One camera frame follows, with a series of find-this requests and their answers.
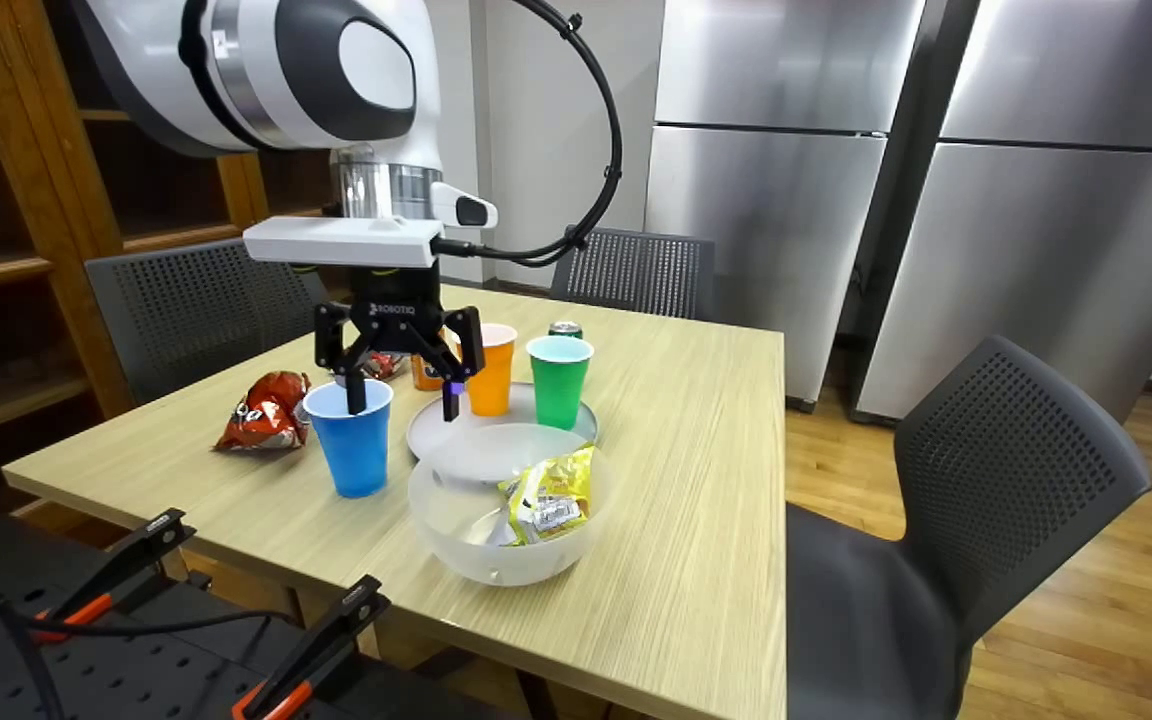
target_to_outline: wooden table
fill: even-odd
[[[588,404],[613,482],[584,559],[536,587],[454,582],[406,521],[404,431],[425,404],[395,382],[387,490],[331,492],[318,449],[213,453],[229,410],[273,367],[313,367],[313,339],[208,378],[37,457],[6,485],[116,523],[183,508],[196,543],[286,582],[382,592],[453,645],[654,718],[783,720],[783,339],[536,298],[443,290],[448,309],[539,337],[584,326]]]

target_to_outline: black chair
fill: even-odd
[[[101,257],[86,279],[134,402],[313,331],[318,277],[249,262],[241,241]]]
[[[903,418],[895,469],[895,543],[783,508],[796,720],[954,718],[973,645],[1147,492],[1129,431],[1007,339]]]
[[[710,244],[690,235],[588,232],[551,272],[551,298],[654,315],[710,315]]]

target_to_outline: wooden floor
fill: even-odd
[[[1152,469],[1152,398],[1129,419]],[[783,496],[901,535],[892,431],[847,426],[838,404],[783,426]],[[976,648],[967,720],[1152,720],[1152,492],[1003,615]]]

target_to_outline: stainless steel refrigerator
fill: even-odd
[[[1152,378],[1152,0],[979,0],[856,412],[1003,331],[1129,418]]]
[[[918,0],[672,0],[647,232],[715,244],[720,322],[786,337],[821,402]]]

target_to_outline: red snack bag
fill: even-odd
[[[304,444],[296,404],[308,391],[304,374],[268,374],[229,412],[214,453],[285,453]]]

